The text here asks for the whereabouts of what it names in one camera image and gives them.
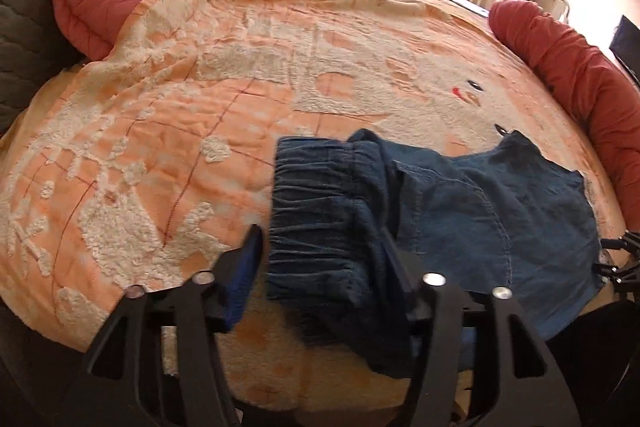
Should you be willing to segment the red rolled quilt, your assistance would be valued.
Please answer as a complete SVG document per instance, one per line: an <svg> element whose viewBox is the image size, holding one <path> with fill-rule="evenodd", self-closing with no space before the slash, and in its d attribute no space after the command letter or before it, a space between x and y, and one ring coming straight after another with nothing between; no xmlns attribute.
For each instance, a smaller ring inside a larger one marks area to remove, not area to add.
<svg viewBox="0 0 640 427"><path fill-rule="evenodd" d="M491 31L544 83L600 158L628 229L639 228L639 91L596 46L531 1L499 0Z"/></svg>

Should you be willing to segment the orange white bear blanket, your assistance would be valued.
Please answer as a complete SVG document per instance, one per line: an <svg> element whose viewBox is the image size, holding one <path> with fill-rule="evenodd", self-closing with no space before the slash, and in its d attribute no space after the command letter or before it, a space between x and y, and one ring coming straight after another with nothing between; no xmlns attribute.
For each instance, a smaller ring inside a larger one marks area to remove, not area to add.
<svg viewBox="0 0 640 427"><path fill-rule="evenodd" d="M454 156L518 130L617 233L639 207L599 144L612 112L587 114L446 0L143 0L1 142L1 297L86 349L126 286L181 283L267 223L285 135L368 128Z"/></svg>

